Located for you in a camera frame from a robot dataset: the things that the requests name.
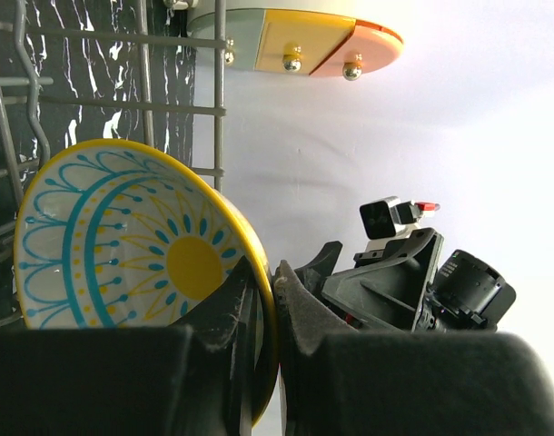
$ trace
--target patterned bowl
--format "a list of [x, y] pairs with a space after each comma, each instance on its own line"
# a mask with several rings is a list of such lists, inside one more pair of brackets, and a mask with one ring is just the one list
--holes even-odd
[[267, 257], [249, 223], [172, 157], [103, 139], [59, 153], [31, 183], [16, 222], [15, 282], [29, 328], [164, 326], [243, 255], [271, 326], [265, 339], [276, 344]]

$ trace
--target white surface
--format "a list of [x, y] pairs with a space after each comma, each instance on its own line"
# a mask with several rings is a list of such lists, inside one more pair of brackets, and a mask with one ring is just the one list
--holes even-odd
[[[227, 9], [285, 9], [348, 16], [388, 27], [400, 34], [411, 27], [412, 0], [226, 0]], [[214, 0], [200, 0], [189, 14], [193, 20], [214, 12]]]
[[[518, 300], [500, 328], [529, 342], [554, 382], [554, 0], [449, 0], [401, 59], [348, 83], [261, 73], [227, 77], [225, 194], [249, 218], [274, 269], [366, 235], [358, 207], [388, 195], [440, 203], [428, 224], [491, 263]], [[197, 103], [212, 101], [212, 71]], [[195, 126], [212, 163], [212, 122]], [[257, 435], [280, 434], [278, 402]]]

